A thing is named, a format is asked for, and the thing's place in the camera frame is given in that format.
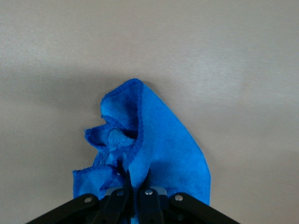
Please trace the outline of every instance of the silver bolt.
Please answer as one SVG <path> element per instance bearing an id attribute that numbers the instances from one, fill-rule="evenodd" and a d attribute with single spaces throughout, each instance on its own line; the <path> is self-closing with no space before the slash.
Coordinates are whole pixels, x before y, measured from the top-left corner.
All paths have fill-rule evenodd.
<path id="1" fill-rule="evenodd" d="M 116 195 L 117 195 L 117 196 L 123 196 L 124 193 L 125 193 L 124 190 L 120 190 L 120 191 L 118 191 L 118 192 L 116 193 Z"/>
<path id="2" fill-rule="evenodd" d="M 178 201 L 178 202 L 181 202 L 181 201 L 183 201 L 183 196 L 181 196 L 181 195 L 175 195 L 174 196 L 174 199 L 176 200 L 176 201 Z"/>
<path id="3" fill-rule="evenodd" d="M 87 197 L 87 198 L 84 200 L 85 203 L 89 203 L 89 202 L 91 202 L 91 201 L 92 201 L 92 198 L 91 198 L 91 197 Z"/>
<path id="4" fill-rule="evenodd" d="M 146 195 L 152 195 L 153 194 L 153 191 L 148 189 L 148 190 L 145 190 L 144 192 Z"/>

